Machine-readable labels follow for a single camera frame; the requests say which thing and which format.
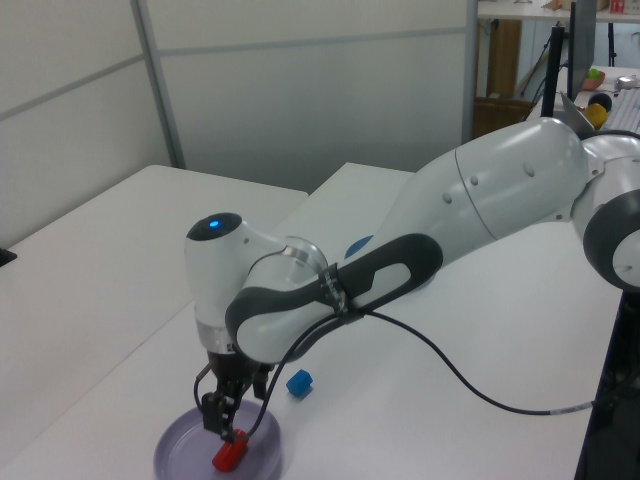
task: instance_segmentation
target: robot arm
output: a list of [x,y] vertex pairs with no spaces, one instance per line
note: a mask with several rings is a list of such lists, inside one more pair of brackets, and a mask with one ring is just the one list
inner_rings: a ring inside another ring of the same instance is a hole
[[596,270],[638,291],[638,158],[640,141],[633,138],[581,142],[553,119],[508,127],[417,172],[373,238],[331,266],[305,240],[269,237],[234,215],[209,217],[186,245],[201,342],[210,359],[234,352],[264,372],[321,318],[338,320],[314,332],[296,356],[360,312],[430,281],[443,266],[543,221],[573,219]]

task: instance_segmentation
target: white partition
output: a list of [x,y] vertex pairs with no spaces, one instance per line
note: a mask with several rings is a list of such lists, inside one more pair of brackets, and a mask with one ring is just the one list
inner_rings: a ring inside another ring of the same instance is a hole
[[141,2],[187,168],[313,191],[469,139],[467,0]]
[[129,0],[0,6],[0,247],[169,164]]

